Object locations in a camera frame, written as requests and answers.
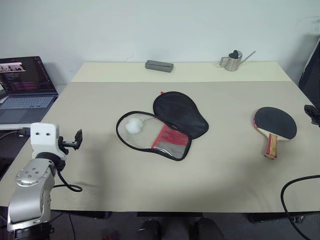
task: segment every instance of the white wall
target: white wall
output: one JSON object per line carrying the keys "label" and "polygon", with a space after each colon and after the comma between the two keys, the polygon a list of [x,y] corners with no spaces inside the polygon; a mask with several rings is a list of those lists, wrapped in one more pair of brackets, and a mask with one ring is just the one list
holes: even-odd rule
{"label": "white wall", "polygon": [[217,62],[239,49],[297,83],[319,0],[1,0],[0,58],[41,56],[56,84],[83,62]]}

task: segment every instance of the gray block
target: gray block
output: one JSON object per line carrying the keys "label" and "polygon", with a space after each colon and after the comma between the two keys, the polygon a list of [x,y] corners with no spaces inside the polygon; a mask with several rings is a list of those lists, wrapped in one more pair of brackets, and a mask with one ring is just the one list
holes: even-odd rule
{"label": "gray block", "polygon": [[145,63],[145,68],[171,73],[172,69],[174,68],[174,65],[172,63],[167,63],[167,62],[162,62],[162,61],[148,60]]}

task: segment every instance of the floor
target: floor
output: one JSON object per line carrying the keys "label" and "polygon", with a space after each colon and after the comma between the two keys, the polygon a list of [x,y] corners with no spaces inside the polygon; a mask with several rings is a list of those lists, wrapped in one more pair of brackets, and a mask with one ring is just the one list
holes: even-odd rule
{"label": "floor", "polygon": [[[52,212],[51,219],[59,213]],[[287,219],[252,224],[242,213],[204,213],[222,230],[227,240],[302,240]],[[94,219],[71,215],[77,240],[100,240],[109,237],[112,240],[134,240],[136,229],[148,220],[137,217],[136,212],[113,212],[109,219]],[[188,240],[188,227],[197,217],[154,217],[163,228],[163,240]],[[67,214],[52,222],[54,233],[52,240],[72,240],[73,231]],[[298,227],[312,240],[320,239],[320,214],[306,216]]]}

